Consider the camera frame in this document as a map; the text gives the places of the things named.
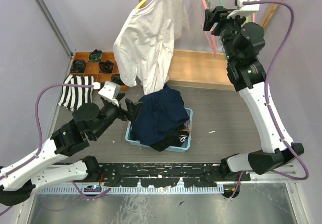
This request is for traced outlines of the salmon pink hanger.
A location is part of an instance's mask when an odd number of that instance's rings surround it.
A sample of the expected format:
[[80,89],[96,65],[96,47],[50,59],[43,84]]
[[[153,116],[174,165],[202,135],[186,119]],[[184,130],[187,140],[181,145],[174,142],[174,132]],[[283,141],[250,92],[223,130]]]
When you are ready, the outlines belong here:
[[[200,18],[200,22],[201,22],[201,26],[203,29],[204,26],[204,11],[205,9],[208,9],[206,0],[194,0],[195,5],[197,7],[198,10],[198,14],[199,14],[199,18]],[[213,51],[213,55],[216,57],[217,56],[217,48],[216,48],[216,42],[215,42],[215,37],[214,36],[209,36],[209,34],[204,31],[205,36],[208,40],[208,43]]]

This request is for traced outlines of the navy blue t shirt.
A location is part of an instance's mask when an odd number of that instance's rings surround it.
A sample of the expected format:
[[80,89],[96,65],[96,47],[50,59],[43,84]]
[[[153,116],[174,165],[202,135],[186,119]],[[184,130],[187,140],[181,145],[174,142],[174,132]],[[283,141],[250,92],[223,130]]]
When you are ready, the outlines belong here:
[[142,145],[150,147],[163,140],[167,132],[184,128],[189,120],[181,93],[167,85],[139,101],[144,104],[132,122],[132,133]]

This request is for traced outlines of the black printed t shirt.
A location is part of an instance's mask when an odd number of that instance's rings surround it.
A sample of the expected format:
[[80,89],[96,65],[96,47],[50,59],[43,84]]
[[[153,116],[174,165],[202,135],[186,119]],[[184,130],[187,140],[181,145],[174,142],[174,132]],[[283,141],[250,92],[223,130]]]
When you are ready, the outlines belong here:
[[163,140],[150,145],[150,147],[159,152],[169,147],[181,147],[190,136],[190,130],[187,128],[179,128],[166,133]]

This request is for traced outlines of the white t shirt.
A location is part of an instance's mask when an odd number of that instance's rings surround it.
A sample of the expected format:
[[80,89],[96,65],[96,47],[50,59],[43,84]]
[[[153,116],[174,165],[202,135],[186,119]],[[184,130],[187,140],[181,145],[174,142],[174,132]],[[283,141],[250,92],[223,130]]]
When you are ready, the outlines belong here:
[[133,9],[113,44],[122,82],[133,87],[140,80],[146,95],[161,90],[183,28],[189,28],[184,0],[151,0]]

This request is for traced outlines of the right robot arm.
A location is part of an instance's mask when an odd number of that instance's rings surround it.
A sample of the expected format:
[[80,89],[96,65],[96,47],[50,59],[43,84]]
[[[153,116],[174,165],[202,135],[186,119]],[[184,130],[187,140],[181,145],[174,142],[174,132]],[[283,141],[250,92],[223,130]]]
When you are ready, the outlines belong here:
[[257,59],[265,46],[264,29],[246,22],[244,16],[230,16],[232,9],[205,9],[203,30],[219,36],[227,58],[227,75],[246,103],[260,136],[260,150],[235,154],[221,160],[221,176],[233,180],[241,171],[261,175],[274,171],[304,153],[283,126],[271,98],[267,75]]

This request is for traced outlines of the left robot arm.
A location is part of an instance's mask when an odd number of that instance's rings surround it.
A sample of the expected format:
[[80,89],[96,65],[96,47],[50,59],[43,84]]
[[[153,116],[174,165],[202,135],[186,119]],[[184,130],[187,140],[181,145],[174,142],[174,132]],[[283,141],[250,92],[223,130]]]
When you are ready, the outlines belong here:
[[127,109],[103,100],[103,107],[85,103],[73,112],[73,119],[55,131],[40,150],[35,150],[7,167],[1,168],[1,204],[14,206],[27,200],[31,194],[69,181],[95,182],[101,167],[94,156],[59,168],[49,166],[67,159],[96,141],[116,119],[134,121],[143,103],[125,100]]

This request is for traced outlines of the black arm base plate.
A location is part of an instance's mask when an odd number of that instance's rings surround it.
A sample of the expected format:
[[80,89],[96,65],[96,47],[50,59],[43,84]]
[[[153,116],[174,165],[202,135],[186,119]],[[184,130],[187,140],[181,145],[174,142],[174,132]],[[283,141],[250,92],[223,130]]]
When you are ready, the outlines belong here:
[[100,163],[95,179],[106,187],[175,187],[180,180],[185,188],[216,187],[219,182],[235,182],[240,174],[224,176],[216,163]]

